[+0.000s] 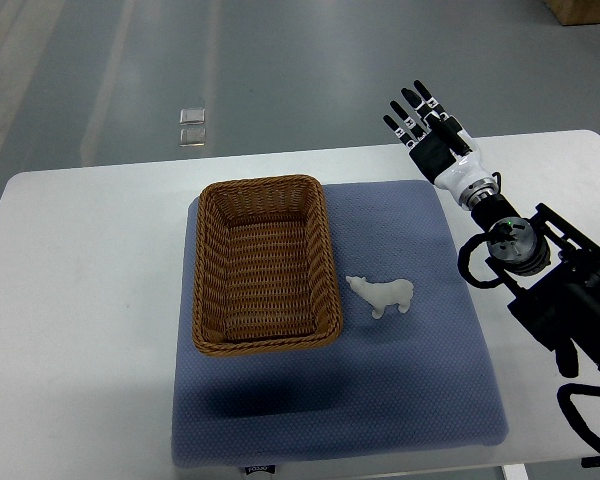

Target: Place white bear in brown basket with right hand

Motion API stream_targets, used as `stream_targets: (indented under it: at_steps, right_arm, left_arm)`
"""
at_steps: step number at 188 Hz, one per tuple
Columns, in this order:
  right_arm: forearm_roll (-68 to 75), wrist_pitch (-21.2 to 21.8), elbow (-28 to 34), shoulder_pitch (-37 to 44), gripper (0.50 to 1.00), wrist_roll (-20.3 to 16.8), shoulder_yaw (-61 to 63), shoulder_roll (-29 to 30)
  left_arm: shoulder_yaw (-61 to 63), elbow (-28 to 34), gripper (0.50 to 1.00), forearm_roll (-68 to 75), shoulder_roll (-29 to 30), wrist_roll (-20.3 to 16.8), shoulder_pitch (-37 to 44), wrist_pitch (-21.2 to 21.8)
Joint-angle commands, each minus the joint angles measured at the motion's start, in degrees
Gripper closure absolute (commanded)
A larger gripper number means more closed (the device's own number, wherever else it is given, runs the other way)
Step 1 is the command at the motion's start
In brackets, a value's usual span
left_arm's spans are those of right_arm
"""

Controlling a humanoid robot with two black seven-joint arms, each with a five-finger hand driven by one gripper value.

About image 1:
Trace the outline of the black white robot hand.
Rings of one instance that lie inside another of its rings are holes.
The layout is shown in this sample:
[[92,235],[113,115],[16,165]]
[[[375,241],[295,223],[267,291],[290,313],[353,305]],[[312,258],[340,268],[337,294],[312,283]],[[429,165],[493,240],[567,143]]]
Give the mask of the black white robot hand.
[[393,100],[394,114],[385,115],[383,121],[407,148],[420,173],[467,211],[498,194],[498,180],[484,169],[477,143],[424,83],[416,80],[401,94],[410,108]]

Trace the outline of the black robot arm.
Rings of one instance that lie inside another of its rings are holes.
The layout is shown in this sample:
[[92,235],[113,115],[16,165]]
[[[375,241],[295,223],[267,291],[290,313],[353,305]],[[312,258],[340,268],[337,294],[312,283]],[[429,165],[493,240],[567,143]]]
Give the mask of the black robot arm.
[[460,249],[458,270],[472,286],[504,285],[513,317],[575,378],[584,352],[600,371],[600,247],[544,204],[521,217],[501,194],[471,208],[481,233]]

